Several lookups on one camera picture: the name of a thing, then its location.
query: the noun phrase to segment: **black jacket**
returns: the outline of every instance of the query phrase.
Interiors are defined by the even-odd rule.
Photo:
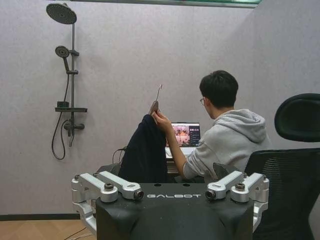
[[[165,183],[165,146],[165,134],[152,116],[145,115],[126,147],[118,176],[136,183]]]

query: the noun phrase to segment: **laptop keyboard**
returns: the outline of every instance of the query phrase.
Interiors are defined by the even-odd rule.
[[[180,149],[181,149],[183,155],[189,156],[196,148],[195,148],[195,147],[181,147]],[[165,148],[165,153],[166,153],[169,157],[172,157],[170,148],[166,147],[166,148]]]

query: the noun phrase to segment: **headrest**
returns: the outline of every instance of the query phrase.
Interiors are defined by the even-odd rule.
[[[274,125],[285,139],[320,142],[320,94],[304,93],[285,100],[276,111]]]

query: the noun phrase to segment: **handheld shower head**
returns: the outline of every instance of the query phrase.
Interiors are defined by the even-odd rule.
[[[69,56],[69,50],[65,46],[57,46],[55,48],[55,53],[60,57],[60,58],[67,58]]]
[[[55,53],[60,57],[63,58],[63,63],[65,70],[68,72],[69,71],[69,65],[67,61],[67,57],[69,56],[69,50],[65,46],[57,46],[55,48]]]
[[[46,13],[61,24],[74,24],[77,21],[76,13],[65,3],[50,3],[46,6]]]

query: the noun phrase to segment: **man's arm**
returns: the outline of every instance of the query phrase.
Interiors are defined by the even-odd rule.
[[[171,150],[172,158],[175,161],[176,168],[178,169],[178,172],[181,175],[181,177],[185,178],[184,165],[187,160],[179,147],[178,141],[176,139],[175,131],[171,125],[171,122],[166,116],[164,116],[159,111],[157,113],[154,112],[152,114],[152,117],[154,118],[159,128],[164,131],[170,150]]]

